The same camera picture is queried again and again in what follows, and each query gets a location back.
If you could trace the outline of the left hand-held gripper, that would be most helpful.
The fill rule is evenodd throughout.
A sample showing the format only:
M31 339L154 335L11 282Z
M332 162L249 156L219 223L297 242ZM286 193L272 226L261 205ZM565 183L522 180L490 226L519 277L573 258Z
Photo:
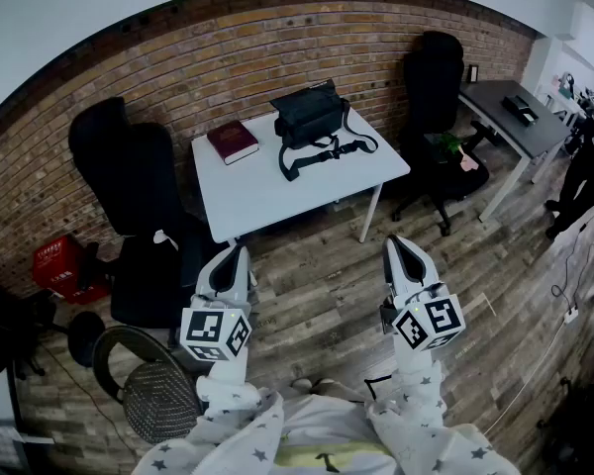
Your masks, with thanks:
M230 287L227 298L231 301L209 299L218 287L212 274L230 258ZM248 317L251 306L248 292L251 288L251 261L248 249L237 244L217 253L201 269L196 294L190 306L182 310L180 339L182 347L201 362L236 360L251 335Z

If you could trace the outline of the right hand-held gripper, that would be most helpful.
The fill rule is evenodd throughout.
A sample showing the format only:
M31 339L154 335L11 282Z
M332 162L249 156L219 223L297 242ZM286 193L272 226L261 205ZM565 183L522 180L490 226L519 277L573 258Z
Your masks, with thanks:
M385 333L404 352L430 351L450 343L465 330L456 295L451 294L430 256L409 239L390 235L383 248L389 295L379 308ZM403 295L407 291L416 291Z

